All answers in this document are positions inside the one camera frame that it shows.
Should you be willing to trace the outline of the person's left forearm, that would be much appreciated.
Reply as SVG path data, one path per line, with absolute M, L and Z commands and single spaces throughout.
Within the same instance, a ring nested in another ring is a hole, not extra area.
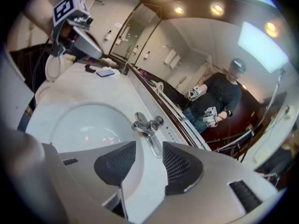
M 51 39 L 53 30 L 53 6 L 49 0 L 30 0 L 24 10 L 24 15 L 37 25 Z

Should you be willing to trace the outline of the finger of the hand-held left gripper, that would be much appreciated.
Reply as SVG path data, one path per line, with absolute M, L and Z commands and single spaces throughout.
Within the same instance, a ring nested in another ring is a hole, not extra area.
M 102 58 L 103 49 L 87 30 L 80 28 L 74 28 L 73 30 L 77 35 L 74 42 L 75 48 L 92 58 Z

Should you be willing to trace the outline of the white toilet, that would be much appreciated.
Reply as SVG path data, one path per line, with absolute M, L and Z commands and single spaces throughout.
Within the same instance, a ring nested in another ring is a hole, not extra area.
M 50 87 L 54 82 L 62 75 L 67 69 L 69 69 L 75 60 L 75 56 L 65 54 L 58 57 L 50 55 L 45 65 L 46 80 L 39 86 L 35 92 L 36 105 L 42 99 L 42 97 L 50 90 Z

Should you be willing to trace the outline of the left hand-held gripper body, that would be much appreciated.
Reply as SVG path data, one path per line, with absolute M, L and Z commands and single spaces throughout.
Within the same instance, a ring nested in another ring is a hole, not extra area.
M 51 54 L 59 56 L 70 48 L 64 41 L 60 41 L 64 26 L 78 27 L 89 30 L 93 19 L 86 6 L 85 0 L 62 0 L 53 8 L 53 41 Z

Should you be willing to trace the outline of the person's blue jeans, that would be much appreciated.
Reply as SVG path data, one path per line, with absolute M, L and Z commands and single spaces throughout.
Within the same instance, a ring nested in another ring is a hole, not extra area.
M 27 111 L 25 111 L 21 117 L 21 120 L 19 122 L 17 130 L 25 132 L 30 118 L 31 118 L 31 116 L 29 115 L 29 113 Z

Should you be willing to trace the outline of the small counter label strip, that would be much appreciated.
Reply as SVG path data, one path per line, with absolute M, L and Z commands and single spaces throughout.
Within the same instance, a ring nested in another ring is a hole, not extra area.
M 168 135 L 171 142 L 174 142 L 174 143 L 179 143 L 180 142 L 180 139 L 177 137 L 175 132 L 170 127 L 167 126 L 166 131 L 167 131 L 167 135 Z

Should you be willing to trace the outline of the chrome faucet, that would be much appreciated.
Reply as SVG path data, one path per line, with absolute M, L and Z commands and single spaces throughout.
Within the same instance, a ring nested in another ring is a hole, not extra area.
M 141 132 L 145 137 L 153 155 L 162 159 L 163 152 L 162 146 L 156 137 L 156 131 L 164 125 L 164 119 L 161 116 L 155 116 L 150 121 L 147 121 L 146 117 L 141 112 L 135 113 L 136 121 L 132 123 L 131 128 L 134 131 Z

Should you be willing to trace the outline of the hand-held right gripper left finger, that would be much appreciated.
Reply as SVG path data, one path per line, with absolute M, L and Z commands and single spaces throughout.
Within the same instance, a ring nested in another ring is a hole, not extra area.
M 135 162 L 135 141 L 63 154 L 50 144 L 43 144 L 43 148 L 52 155 L 50 162 L 96 203 L 116 206 L 123 198 L 122 183 Z

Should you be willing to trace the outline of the large wall mirror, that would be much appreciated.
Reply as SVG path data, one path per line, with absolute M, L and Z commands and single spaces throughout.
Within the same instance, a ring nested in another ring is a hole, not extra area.
M 290 63 L 283 66 L 282 77 L 278 70 L 268 72 L 239 46 L 241 37 L 240 27 L 222 21 L 161 20 L 145 46 L 151 51 L 149 58 L 130 65 L 162 99 L 193 145 L 208 150 L 221 144 L 220 137 L 231 142 L 246 126 L 259 124 L 257 138 L 243 160 L 257 169 L 274 154 L 299 113 L 299 73 Z M 234 58 L 247 65 L 235 116 L 223 124 L 224 131 L 216 128 L 200 134 L 183 115 L 190 104 L 187 93 L 214 73 L 226 73 Z

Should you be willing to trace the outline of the white sink basin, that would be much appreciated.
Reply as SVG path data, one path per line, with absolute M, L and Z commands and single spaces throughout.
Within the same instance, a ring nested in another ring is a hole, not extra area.
M 69 108 L 55 122 L 50 144 L 58 153 L 106 147 L 140 137 L 130 120 L 116 108 L 104 103 L 86 103 Z

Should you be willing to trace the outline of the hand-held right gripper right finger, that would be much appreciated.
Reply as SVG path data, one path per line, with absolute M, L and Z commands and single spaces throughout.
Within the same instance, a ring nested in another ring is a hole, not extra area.
M 278 190 L 227 155 L 163 143 L 167 171 L 163 216 L 244 216 Z

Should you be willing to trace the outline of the angled side mirror panel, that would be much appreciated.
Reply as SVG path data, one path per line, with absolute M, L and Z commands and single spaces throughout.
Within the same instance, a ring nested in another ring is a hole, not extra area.
M 151 51 L 145 48 L 151 35 L 161 22 L 162 7 L 139 3 L 120 29 L 109 58 L 117 67 L 137 65 L 139 59 L 147 60 Z

